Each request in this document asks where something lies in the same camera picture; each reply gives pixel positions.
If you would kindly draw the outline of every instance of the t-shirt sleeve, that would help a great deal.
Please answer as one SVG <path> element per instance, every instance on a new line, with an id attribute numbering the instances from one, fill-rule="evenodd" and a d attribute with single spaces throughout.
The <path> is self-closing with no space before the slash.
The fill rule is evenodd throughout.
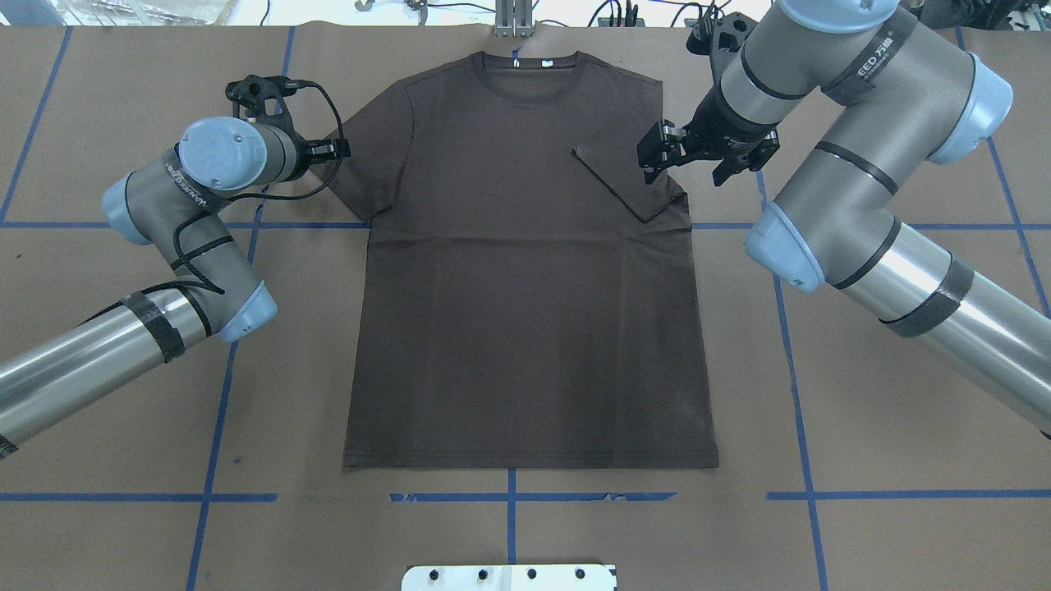
<path id="1" fill-rule="evenodd" d="M 645 184 L 639 168 L 635 146 L 660 120 L 662 110 L 662 88 L 656 83 L 638 99 L 624 101 L 615 120 L 573 148 L 577 160 L 643 222 L 686 195 L 666 171 L 652 185 Z"/>
<path id="2" fill-rule="evenodd" d="M 397 82 L 344 122 L 351 157 L 344 159 L 329 187 L 358 218 L 369 221 L 394 205 L 398 180 L 412 143 L 412 104 Z M 329 138 L 338 137 L 333 130 Z M 334 163 L 317 170 L 327 179 Z"/>

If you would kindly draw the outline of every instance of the brown t-shirt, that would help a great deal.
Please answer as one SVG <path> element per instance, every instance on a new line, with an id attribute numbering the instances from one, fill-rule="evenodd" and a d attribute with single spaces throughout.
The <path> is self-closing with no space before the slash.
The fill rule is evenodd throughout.
<path id="1" fill-rule="evenodd" d="M 479 53 L 347 121 L 332 189 L 372 223 L 347 466 L 718 465 L 685 193 L 635 162 L 661 103 L 586 54 Z"/>

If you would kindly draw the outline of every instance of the blue tape grid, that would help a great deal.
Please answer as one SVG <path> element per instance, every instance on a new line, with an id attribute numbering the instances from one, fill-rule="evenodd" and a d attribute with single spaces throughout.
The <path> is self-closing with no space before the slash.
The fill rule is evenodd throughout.
<path id="1" fill-rule="evenodd" d="M 675 492 L 518 492 L 518 471 L 508 470 L 507 492 L 413 492 L 392 493 L 391 503 L 507 503 L 508 504 L 508 564 L 518 563 L 516 528 L 518 503 L 598 503 L 603 501 L 627 503 L 662 503 Z"/>
<path id="2" fill-rule="evenodd" d="M 28 157 L 34 138 L 36 137 L 40 120 L 46 108 L 47 100 L 54 87 L 63 57 L 69 44 L 73 34 L 71 27 L 66 27 L 59 53 L 48 76 L 43 95 L 34 116 L 33 123 L 26 135 L 25 143 L 12 177 L 11 184 L 4 195 L 2 205 L 0 205 L 0 228 L 27 228 L 27 229 L 105 229 L 108 224 L 104 222 L 8 222 L 6 216 L 11 207 L 12 200 L 18 187 L 25 161 Z M 295 27 L 290 27 L 286 44 L 283 74 L 287 75 L 291 60 L 292 45 L 295 35 Z M 966 48 L 961 29 L 956 29 L 957 43 L 962 48 Z M 1046 315 L 1049 312 L 1047 293 L 1038 270 L 1032 259 L 1032 251 L 1026 237 L 1026 231 L 1051 230 L 1051 224 L 1025 224 L 1022 222 L 1017 207 L 1011 192 L 1010 184 L 1004 172 L 1003 164 L 994 140 L 988 140 L 993 164 L 1000 178 L 1001 186 L 1011 212 L 1011 224 L 912 224 L 916 229 L 930 230 L 1000 230 L 1015 231 L 1022 244 L 1026 262 L 1033 279 L 1036 292 Z M 766 201 L 766 187 L 762 172 L 757 175 L 760 193 Z M 252 222 L 230 223 L 233 229 L 251 229 L 249 243 L 249 261 L 254 260 L 255 246 L 259 240 L 259 232 L 262 229 L 368 229 L 370 225 L 364 222 L 264 222 L 263 205 L 255 211 Z M 747 230 L 751 223 L 696 223 L 693 225 L 697 230 Z M 824 551 L 821 541 L 821 529 L 818 516 L 817 502 L 829 501 L 868 501 L 868 500 L 946 500 L 946 498 L 1051 498 L 1051 489 L 975 489 L 975 490 L 873 490 L 873 491 L 818 491 L 813 488 L 812 474 L 810 470 L 809 452 L 806 444 L 806 432 L 803 420 L 803 410 L 800 403 L 799 386 L 796 376 L 795 359 L 791 351 L 791 338 L 789 334 L 787 312 L 784 305 L 784 294 L 780 282 L 775 280 L 775 295 L 778 303 L 779 320 L 781 323 L 782 341 L 785 348 L 785 355 L 789 367 L 791 379 L 791 393 L 795 404 L 798 444 L 800 448 L 800 458 L 804 474 L 804 491 L 772 491 L 766 494 L 768 501 L 796 501 L 806 502 L 811 524 L 811 534 L 813 538 L 815 557 L 818 567 L 819 583 L 822 591 L 828 590 L 827 572 L 824 561 Z M 207 527 L 208 508 L 212 503 L 275 503 L 276 494 L 267 493 L 214 493 L 215 468 L 222 443 L 223 428 L 226 417 L 226 408 L 229 402 L 230 387 L 233 381 L 233 363 L 236 358 L 238 344 L 230 346 L 227 368 L 224 376 L 223 390 L 220 401 L 220 409 L 215 421 L 215 429 L 212 437 L 211 453 L 209 455 L 208 472 L 205 480 L 204 491 L 195 493 L 34 493 L 34 492 L 0 492 L 0 503 L 200 503 L 201 512 L 199 515 L 197 534 L 194 536 L 193 552 L 191 556 L 190 570 L 187 576 L 187 590 L 192 590 L 197 582 L 198 568 L 200 566 L 201 552 L 203 548 L 204 535 Z M 393 503 L 507 503 L 508 505 L 508 558 L 514 564 L 516 555 L 516 508 L 518 503 L 574 503 L 574 502 L 602 502 L 602 501 L 626 501 L 626 502 L 663 502 L 674 497 L 674 492 L 585 492 L 585 493 L 521 493 L 517 492 L 517 472 L 512 469 L 508 471 L 508 492 L 507 493 L 410 493 L 391 494 L 390 501 Z"/>

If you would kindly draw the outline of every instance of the t-shirt shoulder seam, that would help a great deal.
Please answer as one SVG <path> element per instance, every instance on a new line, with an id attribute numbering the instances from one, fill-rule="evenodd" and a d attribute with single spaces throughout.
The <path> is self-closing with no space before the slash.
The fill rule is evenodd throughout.
<path id="1" fill-rule="evenodd" d="M 437 67 L 433 67 L 431 69 L 428 69 L 427 72 L 421 72 L 419 74 L 415 74 L 408 78 L 403 78 L 401 80 L 398 80 L 396 84 L 400 84 L 406 90 L 408 90 L 410 86 L 418 84 L 419 82 L 424 82 L 425 80 L 429 80 L 431 78 L 434 78 L 435 76 L 439 76 L 449 70 L 462 67 L 469 59 L 470 57 L 461 58 L 456 61 L 449 62 L 447 64 L 442 64 Z"/>
<path id="2" fill-rule="evenodd" d="M 657 80 L 656 78 L 650 78 L 648 76 L 639 74 L 637 72 L 632 72 L 630 69 L 625 69 L 623 67 L 620 67 L 620 66 L 617 66 L 617 65 L 613 65 L 612 63 L 603 61 L 603 60 L 600 60 L 600 59 L 596 58 L 595 56 L 593 56 L 591 54 L 588 54 L 588 59 L 591 60 L 591 62 L 593 64 L 595 64 L 597 66 L 600 66 L 600 67 L 605 67 L 605 68 L 612 69 L 613 72 L 615 72 L 616 74 L 619 74 L 619 75 L 623 76 L 624 78 L 631 78 L 633 80 L 642 82 L 644 84 L 654 85 L 654 86 L 661 86 L 663 84 L 662 81 Z"/>

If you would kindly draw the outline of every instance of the blue joint cap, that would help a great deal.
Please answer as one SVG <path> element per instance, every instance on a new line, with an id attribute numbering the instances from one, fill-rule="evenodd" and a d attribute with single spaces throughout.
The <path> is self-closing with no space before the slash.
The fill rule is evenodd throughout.
<path id="1" fill-rule="evenodd" d="M 102 212 L 105 213 L 109 226 L 121 232 L 128 242 L 145 246 L 151 241 L 142 236 L 131 221 L 131 212 L 128 211 L 127 188 L 130 177 L 131 172 L 124 175 L 123 179 L 102 193 Z"/>
<path id="2" fill-rule="evenodd" d="M 788 18 L 822 33 L 858 33 L 884 23 L 898 0 L 778 0 Z"/>
<path id="3" fill-rule="evenodd" d="M 219 338 L 232 343 L 270 322 L 275 315 L 277 315 L 277 304 L 261 281 L 245 305 L 241 306 L 238 313 L 233 314 L 230 322 L 219 331 Z"/>
<path id="4" fill-rule="evenodd" d="M 818 258 L 777 203 L 766 204 L 744 239 L 744 251 L 800 291 L 813 291 L 825 282 Z"/>
<path id="5" fill-rule="evenodd" d="M 240 190 L 253 184 L 266 159 L 266 142 L 259 129 L 232 117 L 197 121 L 179 142 L 183 168 L 212 190 Z"/>
<path id="6" fill-rule="evenodd" d="M 976 55 L 971 57 L 974 58 L 971 96 L 949 139 L 927 157 L 935 164 L 949 164 L 973 151 L 1000 127 L 1014 102 L 1014 90 L 1007 80 L 989 69 Z"/>

